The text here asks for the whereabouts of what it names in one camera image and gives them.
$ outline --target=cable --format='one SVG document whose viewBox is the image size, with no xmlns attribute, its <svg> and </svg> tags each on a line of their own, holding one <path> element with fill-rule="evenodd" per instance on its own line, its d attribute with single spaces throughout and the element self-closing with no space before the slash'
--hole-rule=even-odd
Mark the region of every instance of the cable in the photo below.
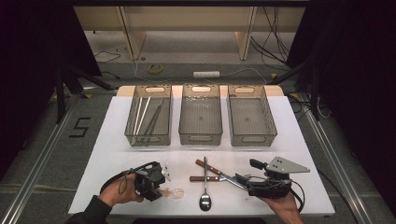
<svg viewBox="0 0 396 224">
<path fill-rule="evenodd" d="M 275 60 L 277 60 L 277 61 L 279 61 L 279 62 L 285 64 L 286 66 L 288 66 L 288 65 L 286 64 L 286 62 L 284 62 L 284 61 L 282 61 L 281 59 L 279 59 L 278 57 L 276 57 L 275 54 L 273 54 L 273 53 L 271 53 L 270 51 L 268 51 L 267 49 L 265 49 L 264 46 L 261 46 L 253 37 L 251 37 L 251 41 L 252 41 L 252 46 L 253 46 L 253 48 L 254 48 L 255 50 L 257 50 L 257 51 L 262 55 L 262 62 L 263 62 L 266 66 L 271 67 L 271 68 L 274 68 L 274 69 L 277 69 L 277 70 L 288 71 L 288 72 L 289 72 L 289 69 L 276 68 L 276 67 L 273 67 L 273 66 L 269 65 L 268 63 L 266 63 L 265 60 L 264 60 L 264 58 L 263 58 L 263 56 L 265 56 L 265 57 L 267 57 L 267 58 L 275 59 Z"/>
<path fill-rule="evenodd" d="M 294 180 L 292 180 L 292 182 L 294 184 L 296 184 L 298 187 L 300 187 L 301 192 L 303 193 L 303 199 L 301 199 L 300 196 L 298 196 L 298 194 L 291 187 L 286 185 L 289 188 L 290 192 L 294 195 L 294 197 L 300 203 L 300 207 L 298 208 L 298 212 L 301 213 L 301 211 L 303 211 L 303 208 L 305 206 L 305 193 L 304 193 L 303 187 L 301 187 L 301 185 L 299 183 L 295 182 Z"/>
<path fill-rule="evenodd" d="M 326 116 L 323 115 L 322 112 L 320 111 L 320 108 L 319 108 L 319 101 L 320 101 L 320 98 L 318 98 L 318 102 L 317 102 L 317 109 L 318 109 L 318 112 L 319 112 L 319 114 L 320 114 L 323 118 L 328 119 L 328 118 L 330 117 L 330 115 L 332 114 L 332 111 L 329 111 L 329 114 L 326 115 Z"/>
<path fill-rule="evenodd" d="M 124 171 L 123 179 L 121 180 L 121 182 L 119 184 L 119 194 L 123 194 L 125 192 L 125 190 L 127 189 L 127 187 L 128 187 L 128 180 L 126 179 L 127 175 L 128 175 L 128 171 Z M 120 190 L 121 189 L 121 185 L 122 185 L 122 183 L 124 181 L 125 181 L 125 186 L 124 186 L 123 190 Z"/>
<path fill-rule="evenodd" d="M 221 77 L 227 77 L 227 76 L 234 75 L 234 74 L 240 73 L 240 72 L 242 72 L 242 71 L 246 71 L 246 70 L 253 70 L 253 71 L 256 72 L 257 75 L 259 75 L 259 77 L 264 81 L 264 85 L 267 84 L 267 80 L 265 80 L 265 78 L 262 77 L 262 75 L 261 75 L 256 69 L 254 69 L 254 68 L 244 68 L 244 69 L 238 70 L 238 71 L 236 71 L 236 72 L 229 73 L 229 74 L 225 74 L 225 75 L 220 75 L 220 76 L 221 76 Z"/>
<path fill-rule="evenodd" d="M 306 106 L 307 108 L 310 107 L 310 102 L 303 102 L 303 101 L 300 101 L 300 100 L 297 99 L 296 97 L 292 96 L 292 95 L 291 95 L 291 92 L 285 93 L 285 95 L 286 95 L 287 97 L 289 97 L 291 100 L 294 101 L 294 102 L 290 102 L 291 104 L 299 104 L 299 106 L 300 106 L 300 109 L 299 109 L 298 111 L 294 111 L 294 110 L 293 110 L 294 114 L 301 112 L 301 111 L 303 110 L 303 106 Z"/>
<path fill-rule="evenodd" d="M 321 172 L 318 168 L 318 173 L 320 173 L 331 185 L 332 187 L 337 191 L 337 193 L 341 196 L 341 199 L 344 201 L 344 203 L 346 204 L 347 208 L 350 211 L 350 214 L 353 216 L 353 219 L 355 220 L 355 223 L 359 224 L 358 219 L 356 218 L 355 214 L 353 213 L 352 207 L 350 206 L 349 202 L 347 201 L 347 198 L 344 196 L 344 194 L 341 192 L 341 190 L 339 190 L 334 183 L 330 180 L 329 177 L 327 177 L 323 172 Z"/>
<path fill-rule="evenodd" d="M 278 12 L 279 12 L 279 8 L 278 7 L 274 8 L 274 22 L 273 22 L 272 25 L 271 25 L 270 19 L 268 17 L 268 14 L 267 14 L 267 12 L 265 10 L 265 7 L 263 7 L 262 9 L 264 11 L 265 17 L 267 18 L 268 24 L 270 25 L 270 28 L 271 28 L 270 34 L 271 33 L 274 34 L 274 37 L 276 38 L 276 43 L 277 43 L 277 47 L 278 47 L 279 53 L 281 54 L 283 60 L 286 61 L 286 59 L 284 58 L 283 54 L 285 54 L 287 57 L 289 57 L 288 53 L 286 53 L 286 51 L 289 52 L 289 50 L 283 44 L 280 36 L 278 35 L 278 31 L 277 31 L 277 26 L 278 26 L 278 23 L 279 23 L 279 19 L 277 18 Z"/>
<path fill-rule="evenodd" d="M 116 76 L 115 74 L 113 74 L 113 73 L 111 73 L 111 72 L 105 71 L 105 72 L 102 72 L 102 73 L 108 73 L 108 74 L 110 74 L 111 76 L 115 77 L 116 79 L 121 79 L 121 77 Z"/>
<path fill-rule="evenodd" d="M 118 53 L 110 53 L 110 52 L 107 52 L 107 51 L 100 51 L 99 53 L 94 54 L 93 56 L 96 57 L 96 56 L 98 56 L 98 55 L 101 54 L 101 53 L 107 53 L 107 54 L 110 54 L 110 55 L 116 55 L 116 57 L 115 57 L 115 58 L 112 58 L 112 59 L 109 59 L 109 60 L 107 60 L 107 61 L 105 61 L 105 62 L 98 62 L 98 63 L 108 63 L 108 62 L 111 62 L 111 61 L 114 61 L 114 60 L 118 59 L 118 58 L 121 56 L 121 55 L 118 54 Z"/>
<path fill-rule="evenodd" d="M 310 108 L 307 109 L 307 110 L 297 119 L 297 122 L 300 121 L 300 119 L 301 119 L 308 111 L 310 111 L 310 110 L 311 110 Z"/>
</svg>

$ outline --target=black cable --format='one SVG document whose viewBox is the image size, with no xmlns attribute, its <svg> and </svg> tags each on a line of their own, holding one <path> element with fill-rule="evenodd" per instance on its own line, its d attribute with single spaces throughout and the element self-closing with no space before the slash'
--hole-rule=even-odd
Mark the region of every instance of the black cable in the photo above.
<svg viewBox="0 0 396 224">
<path fill-rule="evenodd" d="M 290 188 L 290 192 L 294 195 L 294 197 L 296 197 L 296 199 L 300 202 L 300 207 L 298 208 L 298 212 L 301 213 L 301 211 L 303 211 L 303 208 L 305 206 L 305 193 L 303 190 L 303 187 L 301 187 L 301 185 L 295 181 L 292 181 L 294 184 L 296 184 L 300 189 L 301 192 L 303 193 L 303 199 L 300 198 L 300 196 L 298 196 L 298 194 L 292 189 Z"/>
<path fill-rule="evenodd" d="M 125 192 L 127 186 L 128 186 L 128 180 L 126 179 L 126 176 L 127 176 L 127 175 L 128 175 L 128 171 L 124 171 L 123 179 L 121 180 L 121 182 L 120 182 L 120 184 L 119 184 L 119 194 L 123 194 L 123 193 Z M 121 189 L 121 185 L 122 185 L 122 183 L 123 183 L 124 181 L 125 181 L 125 187 L 124 187 L 123 190 L 120 190 L 120 189 Z"/>
<path fill-rule="evenodd" d="M 268 21 L 268 24 L 270 25 L 270 28 L 271 28 L 270 34 L 271 33 L 274 34 L 274 37 L 276 38 L 276 43 L 277 43 L 277 47 L 278 47 L 279 53 L 282 56 L 282 59 L 283 59 L 283 61 L 286 64 L 286 59 L 284 58 L 284 54 L 288 56 L 288 53 L 286 53 L 286 51 L 285 51 L 285 49 L 287 49 L 287 48 L 285 47 L 285 45 L 283 44 L 282 40 L 280 39 L 280 36 L 278 36 L 278 33 L 277 33 L 277 26 L 278 26 L 278 24 L 277 24 L 278 23 L 277 13 L 278 13 L 278 8 L 275 7 L 275 9 L 274 9 L 274 23 L 273 24 L 271 24 L 271 22 L 270 22 L 270 19 L 268 17 L 267 11 L 265 10 L 265 7 L 263 7 L 262 9 L 263 9 L 265 17 L 266 17 L 266 19 Z"/>
<path fill-rule="evenodd" d="M 261 50 L 258 50 L 258 49 L 256 48 L 256 46 L 253 45 L 253 48 L 254 48 L 255 50 L 257 50 L 258 52 L 260 52 L 261 54 L 263 54 L 264 56 L 266 56 L 266 57 L 268 57 L 268 58 L 276 59 L 276 60 L 278 60 L 278 61 L 280 61 L 281 63 L 283 63 L 283 64 L 286 65 L 286 62 L 285 62 L 285 61 L 282 61 L 281 59 L 279 59 L 278 57 L 276 57 L 275 54 L 273 54 L 273 53 L 270 52 L 268 49 L 266 49 L 266 48 L 264 47 L 265 44 L 264 44 L 263 46 L 261 46 L 253 37 L 251 37 L 251 40 L 253 41 L 254 44 L 257 45 L 258 48 L 261 49 Z"/>
<path fill-rule="evenodd" d="M 108 74 L 110 74 L 111 76 L 115 77 L 116 79 L 121 79 L 121 77 L 116 76 L 115 74 L 113 74 L 113 73 L 111 73 L 111 72 L 102 72 L 102 73 L 108 73 Z"/>
<path fill-rule="evenodd" d="M 301 119 L 308 111 L 310 111 L 310 110 L 311 110 L 311 108 L 307 109 L 307 110 L 297 119 L 297 122 L 300 121 L 300 119 Z"/>
<path fill-rule="evenodd" d="M 279 19 L 278 19 L 278 13 L 279 13 L 279 7 L 275 7 L 275 35 L 276 35 L 276 41 L 278 44 L 278 47 L 280 47 L 283 51 L 283 54 L 285 54 L 287 57 L 289 57 L 289 50 L 286 48 L 286 46 L 283 44 L 282 39 L 280 38 L 279 31 L 277 30 L 277 27 L 279 25 Z"/>
<path fill-rule="evenodd" d="M 107 54 L 111 54 L 111 55 L 116 55 L 116 57 L 115 57 L 115 58 L 112 58 L 112 59 L 110 59 L 110 60 L 108 60 L 108 61 L 105 61 L 105 62 L 98 62 L 98 63 L 108 63 L 108 62 L 111 62 L 111 61 L 114 61 L 114 60 L 118 59 L 118 58 L 121 56 L 121 55 L 118 54 L 118 53 L 110 53 L 110 52 L 107 52 L 107 51 L 100 51 L 99 53 L 94 54 L 93 56 L 96 57 L 96 56 L 98 56 L 98 55 L 101 54 L 101 53 L 107 53 Z"/>
<path fill-rule="evenodd" d="M 274 69 L 276 69 L 276 70 L 281 70 L 281 71 L 287 71 L 287 72 L 290 71 L 289 69 L 283 69 L 283 68 L 273 67 L 273 66 L 269 65 L 268 63 L 266 63 L 265 60 L 264 60 L 264 58 L 263 58 L 263 56 L 268 57 L 268 58 L 272 58 L 272 59 L 276 59 L 276 60 L 278 60 L 278 61 L 280 61 L 281 63 L 283 63 L 283 64 L 286 65 L 285 62 L 283 62 L 282 60 L 278 59 L 273 53 L 271 53 L 271 52 L 268 51 L 267 49 L 264 49 L 262 46 L 260 46 L 260 44 L 259 44 L 253 37 L 251 37 L 251 41 L 250 41 L 250 42 L 252 43 L 253 48 L 254 48 L 255 50 L 257 50 L 257 51 L 262 55 L 262 62 L 263 62 L 267 67 L 274 68 Z"/>
<path fill-rule="evenodd" d="M 341 190 L 339 190 L 334 183 L 330 180 L 329 177 L 327 177 L 323 172 L 321 172 L 318 168 L 318 173 L 320 173 L 331 185 L 332 187 L 337 191 L 337 193 L 341 196 L 341 199 L 344 201 L 344 203 L 346 204 L 347 208 L 350 211 L 350 214 L 353 216 L 353 219 L 355 220 L 355 223 L 359 224 L 358 219 L 356 218 L 355 214 L 353 213 L 352 207 L 350 206 L 349 202 L 347 201 L 347 198 L 344 196 L 344 194 L 341 192 Z"/>
<path fill-rule="evenodd" d="M 310 108 L 310 102 L 304 102 L 304 101 L 300 101 L 299 99 L 297 99 L 296 97 L 292 96 L 290 93 L 285 93 L 285 95 L 290 98 L 291 100 L 293 100 L 294 102 L 290 102 L 290 104 L 298 104 L 300 106 L 300 109 L 297 111 L 293 110 L 294 114 L 297 114 L 299 112 L 301 112 L 303 110 L 303 106 Z"/>
</svg>

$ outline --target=spoon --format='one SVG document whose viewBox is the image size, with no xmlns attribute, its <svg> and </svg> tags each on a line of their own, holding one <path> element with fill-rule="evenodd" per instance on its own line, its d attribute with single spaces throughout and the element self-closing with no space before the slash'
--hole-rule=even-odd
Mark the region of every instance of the spoon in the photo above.
<svg viewBox="0 0 396 224">
<path fill-rule="evenodd" d="M 212 206 L 212 200 L 210 200 L 210 196 L 206 193 L 206 157 L 204 157 L 204 163 L 205 163 L 205 191 L 204 194 L 201 196 L 201 199 L 199 200 L 199 206 L 201 207 L 201 210 L 203 211 L 209 211 L 210 207 Z"/>
</svg>

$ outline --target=wire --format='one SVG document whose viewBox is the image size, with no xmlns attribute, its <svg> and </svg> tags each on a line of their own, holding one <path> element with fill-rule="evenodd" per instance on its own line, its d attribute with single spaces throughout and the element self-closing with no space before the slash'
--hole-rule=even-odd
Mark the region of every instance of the wire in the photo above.
<svg viewBox="0 0 396 224">
<path fill-rule="evenodd" d="M 310 111 L 310 110 L 311 110 L 310 108 L 307 109 L 307 110 L 297 119 L 297 122 L 300 121 L 300 119 L 301 119 L 308 111 Z"/>
<path fill-rule="evenodd" d="M 215 82 L 215 81 L 212 81 L 212 80 L 209 80 L 209 79 L 205 79 L 205 78 L 195 78 L 195 77 L 194 77 L 194 78 L 169 78 L 169 79 L 165 79 L 165 80 L 150 80 L 150 79 L 146 79 L 146 78 L 143 78 L 143 77 L 139 77 L 139 76 L 137 75 L 137 60 L 134 60 L 134 62 L 135 62 L 135 65 L 136 65 L 135 70 L 134 70 L 134 76 L 135 76 L 136 78 L 140 79 L 140 80 L 144 80 L 144 81 L 147 81 L 147 82 L 164 83 L 164 82 L 167 82 L 167 81 L 204 80 L 204 81 L 207 81 L 207 82 L 210 82 L 210 83 L 215 83 L 215 84 L 230 85 L 229 83 L 218 83 L 218 82 Z M 244 69 L 238 70 L 238 71 L 236 71 L 236 72 L 232 72 L 232 73 L 225 74 L 225 75 L 220 75 L 220 76 L 221 76 L 221 77 L 226 77 L 226 76 L 234 75 L 234 74 L 236 74 L 236 73 L 240 73 L 240 72 L 246 71 L 246 70 L 253 70 L 253 71 L 256 72 L 256 74 L 259 75 L 259 77 L 263 80 L 264 85 L 267 83 L 267 81 L 265 80 L 265 78 L 264 78 L 257 70 L 255 70 L 254 68 L 244 68 Z"/>
<path fill-rule="evenodd" d="M 248 179 L 251 179 L 251 178 L 258 178 L 258 179 L 264 179 L 264 180 L 267 179 L 267 178 L 264 178 L 261 176 L 255 176 L 255 175 L 244 175 L 244 177 L 247 177 Z"/>
<path fill-rule="evenodd" d="M 259 77 L 264 81 L 264 85 L 267 84 L 267 80 L 265 80 L 265 78 L 262 77 L 262 75 L 261 75 L 256 69 L 254 69 L 254 68 L 244 68 L 244 69 L 238 70 L 238 71 L 236 71 L 236 72 L 229 73 L 229 74 L 225 74 L 225 75 L 220 75 L 220 76 L 221 76 L 221 77 L 227 77 L 227 76 L 234 75 L 234 74 L 237 74 L 237 73 L 246 71 L 246 70 L 253 70 L 253 71 L 256 72 L 257 75 L 259 75 Z"/>
<path fill-rule="evenodd" d="M 115 58 L 112 58 L 112 59 L 109 59 L 109 60 L 107 60 L 107 61 L 105 61 L 105 62 L 98 62 L 98 63 L 108 63 L 108 62 L 111 62 L 111 61 L 114 61 L 114 60 L 118 59 L 118 58 L 121 56 L 121 55 L 118 54 L 118 53 L 110 53 L 110 52 L 107 52 L 107 51 L 100 51 L 99 53 L 94 54 L 93 56 L 96 57 L 96 56 L 98 56 L 98 55 L 101 54 L 101 53 L 107 53 L 107 54 L 110 54 L 110 55 L 115 55 L 116 57 L 115 57 Z"/>
<path fill-rule="evenodd" d="M 263 56 L 265 56 L 265 57 L 267 57 L 267 58 L 275 59 L 275 60 L 277 60 L 277 61 L 279 61 L 279 62 L 281 62 L 281 63 L 283 63 L 283 64 L 286 65 L 286 62 L 282 61 L 281 59 L 279 59 L 278 57 L 276 57 L 275 54 L 273 54 L 273 53 L 270 52 L 269 50 L 265 49 L 265 48 L 264 48 L 264 45 L 265 45 L 265 44 L 264 44 L 263 46 L 261 46 L 253 37 L 251 37 L 251 41 L 252 41 L 251 43 L 252 43 L 253 48 L 254 48 L 255 50 L 257 50 L 257 51 L 262 55 L 262 62 L 263 62 L 266 66 L 271 67 L 271 68 L 274 68 L 274 69 L 277 69 L 277 70 L 288 71 L 288 72 L 289 72 L 290 69 L 277 68 L 277 67 L 273 67 L 273 66 L 269 65 L 268 63 L 266 63 L 265 60 L 264 60 L 264 58 L 263 58 Z"/>
<path fill-rule="evenodd" d="M 119 194 L 123 194 L 128 186 L 128 180 L 126 179 L 126 176 L 128 175 L 128 171 L 124 171 L 124 176 L 123 179 L 121 180 L 120 184 L 119 184 Z M 122 183 L 125 181 L 125 187 L 123 188 L 123 190 L 121 189 L 121 185 Z"/>
<path fill-rule="evenodd" d="M 320 114 L 323 118 L 328 119 L 328 118 L 330 117 L 330 115 L 332 114 L 332 111 L 329 111 L 329 114 L 326 115 L 326 116 L 323 115 L 322 112 L 320 111 L 320 108 L 319 108 L 319 102 L 320 102 L 320 98 L 318 98 L 318 103 L 317 103 L 317 109 L 318 109 L 319 114 Z"/>
<path fill-rule="evenodd" d="M 115 74 L 113 74 L 113 73 L 111 73 L 111 72 L 105 71 L 105 72 L 102 72 L 102 73 L 108 73 L 108 74 L 110 74 L 111 76 L 115 77 L 116 79 L 121 79 L 121 77 L 116 76 Z"/>
<path fill-rule="evenodd" d="M 294 197 L 300 203 L 300 207 L 298 208 L 298 212 L 301 213 L 301 211 L 303 211 L 303 208 L 305 206 L 305 193 L 304 193 L 303 187 L 301 187 L 301 185 L 299 183 L 295 182 L 294 180 L 292 180 L 292 182 L 294 184 L 296 184 L 298 187 L 300 187 L 301 192 L 303 193 L 303 199 L 301 199 L 300 196 L 298 196 L 298 194 L 291 187 L 286 185 L 286 187 L 289 188 L 290 192 L 294 195 Z"/>
<path fill-rule="evenodd" d="M 347 198 L 344 196 L 344 194 L 341 192 L 341 190 L 338 189 L 338 188 L 334 185 L 334 183 L 330 180 L 329 177 L 327 177 L 327 176 L 326 176 L 323 172 L 321 172 L 318 168 L 317 168 L 317 170 L 318 170 L 318 173 L 320 173 L 320 174 L 332 185 L 332 187 L 337 191 L 337 193 L 341 196 L 341 199 L 344 201 L 344 203 L 346 204 L 347 208 L 348 208 L 349 211 L 350 211 L 350 214 L 353 216 L 353 219 L 355 220 L 355 223 L 359 224 L 358 219 L 356 218 L 355 214 L 353 213 L 353 210 L 352 210 L 351 205 L 349 204 L 349 202 L 347 201 Z"/>
<path fill-rule="evenodd" d="M 281 40 L 281 38 L 280 38 L 280 35 L 278 34 L 278 31 L 277 31 L 277 26 L 278 26 L 278 24 L 279 24 L 279 19 L 278 19 L 279 8 L 278 8 L 278 7 L 275 7 L 275 8 L 274 8 L 274 22 L 273 22 L 272 25 L 271 25 L 270 19 L 269 19 L 269 17 L 268 17 L 267 11 L 265 10 L 265 7 L 263 7 L 262 9 L 263 9 L 264 14 L 265 14 L 265 17 L 266 17 L 266 19 L 267 19 L 267 21 L 268 21 L 268 24 L 270 25 L 270 28 L 271 28 L 270 34 L 271 34 L 271 33 L 274 34 L 274 37 L 276 38 L 276 43 L 277 43 L 277 48 L 278 48 L 278 50 L 279 50 L 279 53 L 281 54 L 283 61 L 286 61 L 284 55 L 286 55 L 287 57 L 289 57 L 289 55 L 288 55 L 288 53 L 287 53 L 287 52 L 289 52 L 289 50 L 288 50 L 288 49 L 285 47 L 285 45 L 283 44 L 283 42 L 282 42 L 282 40 Z"/>
<path fill-rule="evenodd" d="M 303 102 L 303 101 L 300 101 L 300 100 L 297 99 L 296 97 L 292 96 L 292 95 L 291 95 L 291 92 L 290 92 L 290 93 L 285 93 L 285 95 L 286 95 L 287 97 L 289 97 L 291 100 L 294 101 L 294 102 L 290 102 L 291 104 L 298 104 L 298 105 L 300 106 L 300 109 L 299 109 L 298 111 L 294 111 L 294 110 L 293 110 L 294 114 L 301 112 L 301 111 L 303 110 L 303 106 L 306 106 L 306 107 L 308 107 L 308 108 L 309 108 L 309 106 L 310 106 L 310 105 L 309 105 L 310 102 Z"/>
</svg>

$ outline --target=hand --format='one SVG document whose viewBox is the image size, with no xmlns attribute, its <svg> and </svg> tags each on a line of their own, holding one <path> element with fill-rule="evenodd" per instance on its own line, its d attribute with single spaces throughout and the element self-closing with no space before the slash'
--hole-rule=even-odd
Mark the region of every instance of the hand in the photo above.
<svg viewBox="0 0 396 224">
<path fill-rule="evenodd" d="M 281 199 L 268 199 L 259 198 L 262 201 L 268 203 L 270 208 L 275 214 L 280 217 L 284 223 L 303 223 L 300 217 L 300 213 L 297 209 L 297 204 L 292 193 L 288 193 L 286 197 Z"/>
<path fill-rule="evenodd" d="M 102 191 L 98 199 L 110 207 L 117 203 L 143 202 L 144 198 L 137 194 L 134 188 L 134 179 L 135 175 L 130 174 L 115 180 Z"/>
</svg>

